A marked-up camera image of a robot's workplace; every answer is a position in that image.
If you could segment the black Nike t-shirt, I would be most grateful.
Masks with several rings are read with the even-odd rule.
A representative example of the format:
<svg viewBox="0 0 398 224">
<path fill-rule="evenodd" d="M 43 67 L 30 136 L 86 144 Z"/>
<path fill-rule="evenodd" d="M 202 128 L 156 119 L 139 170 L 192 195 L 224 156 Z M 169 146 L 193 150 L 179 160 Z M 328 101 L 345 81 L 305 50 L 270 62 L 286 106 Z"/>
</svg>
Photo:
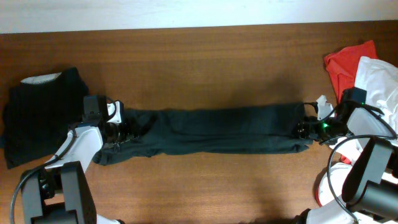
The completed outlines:
<svg viewBox="0 0 398 224">
<path fill-rule="evenodd" d="M 305 116 L 301 103 L 212 110 L 134 110 L 125 112 L 131 135 L 94 155 L 102 166 L 132 157 L 197 152 L 290 154 L 312 144 L 297 131 Z"/>
</svg>

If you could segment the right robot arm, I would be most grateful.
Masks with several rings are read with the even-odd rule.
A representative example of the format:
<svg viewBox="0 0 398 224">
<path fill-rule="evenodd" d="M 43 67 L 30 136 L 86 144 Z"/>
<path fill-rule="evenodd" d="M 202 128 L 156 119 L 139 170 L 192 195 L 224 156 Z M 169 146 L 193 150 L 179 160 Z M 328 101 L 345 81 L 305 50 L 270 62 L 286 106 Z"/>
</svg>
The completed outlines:
<svg viewBox="0 0 398 224">
<path fill-rule="evenodd" d="M 307 209 L 294 223 L 392 223 L 397 221 L 397 184 L 384 180 L 397 177 L 397 133 L 383 120 L 381 109 L 366 104 L 366 91 L 344 90 L 338 105 L 311 102 L 316 116 L 298 123 L 301 138 L 334 144 L 326 167 L 331 185 L 331 164 L 337 150 L 350 141 L 365 140 L 364 149 L 344 179 L 342 193 L 331 191 L 332 200 L 317 209 Z"/>
</svg>

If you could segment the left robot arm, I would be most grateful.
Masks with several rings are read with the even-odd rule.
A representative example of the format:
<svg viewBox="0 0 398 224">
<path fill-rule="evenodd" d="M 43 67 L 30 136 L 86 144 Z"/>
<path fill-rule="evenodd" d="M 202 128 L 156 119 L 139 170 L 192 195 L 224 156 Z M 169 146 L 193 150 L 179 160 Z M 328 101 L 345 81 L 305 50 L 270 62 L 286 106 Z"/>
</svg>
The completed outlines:
<svg viewBox="0 0 398 224">
<path fill-rule="evenodd" d="M 85 172 L 104 145 L 127 141 L 131 133 L 121 101 L 84 97 L 82 121 L 69 127 L 57 152 L 21 175 L 10 204 L 10 222 L 15 222 L 20 195 L 25 223 L 121 224 L 97 213 Z"/>
</svg>

